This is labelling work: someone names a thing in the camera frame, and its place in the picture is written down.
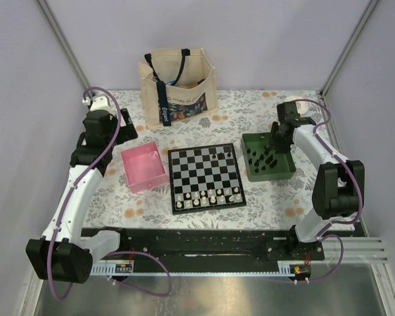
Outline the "green plastic tray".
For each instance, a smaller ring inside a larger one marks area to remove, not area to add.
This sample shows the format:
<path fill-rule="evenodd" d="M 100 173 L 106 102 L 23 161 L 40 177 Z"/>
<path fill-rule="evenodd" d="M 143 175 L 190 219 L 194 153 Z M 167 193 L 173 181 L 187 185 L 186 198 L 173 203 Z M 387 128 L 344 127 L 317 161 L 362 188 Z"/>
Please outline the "green plastic tray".
<path fill-rule="evenodd" d="M 242 134 L 241 146 L 250 182 L 289 180 L 296 172 L 291 154 L 271 149 L 269 137 L 269 132 Z"/>

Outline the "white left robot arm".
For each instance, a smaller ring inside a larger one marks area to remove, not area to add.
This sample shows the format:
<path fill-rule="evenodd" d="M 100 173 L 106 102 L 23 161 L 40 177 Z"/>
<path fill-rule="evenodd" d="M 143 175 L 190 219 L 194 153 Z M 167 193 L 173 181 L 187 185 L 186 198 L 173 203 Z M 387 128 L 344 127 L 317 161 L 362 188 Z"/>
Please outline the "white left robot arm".
<path fill-rule="evenodd" d="M 116 260 L 129 254 L 129 243 L 114 230 L 81 238 L 86 213 L 113 159 L 114 147 L 138 137 L 128 110 L 112 110 L 111 100 L 105 92 L 84 98 L 89 110 L 70 158 L 65 190 L 47 228 L 27 243 L 28 259 L 42 280 L 82 284 L 93 264 L 107 254 Z"/>

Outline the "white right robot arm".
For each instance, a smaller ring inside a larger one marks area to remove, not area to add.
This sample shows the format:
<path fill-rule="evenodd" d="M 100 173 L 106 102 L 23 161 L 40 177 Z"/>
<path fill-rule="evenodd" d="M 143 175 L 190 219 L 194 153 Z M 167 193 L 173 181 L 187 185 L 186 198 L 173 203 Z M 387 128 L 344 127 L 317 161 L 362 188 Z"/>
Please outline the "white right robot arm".
<path fill-rule="evenodd" d="M 327 237 L 334 224 L 359 222 L 364 205 L 365 167 L 335 149 L 318 133 L 321 123 L 299 114 L 295 101 L 276 107 L 278 119 L 271 126 L 269 148 L 289 154 L 300 148 L 317 169 L 312 210 L 287 233 L 281 248 L 296 261 L 305 259 Z"/>

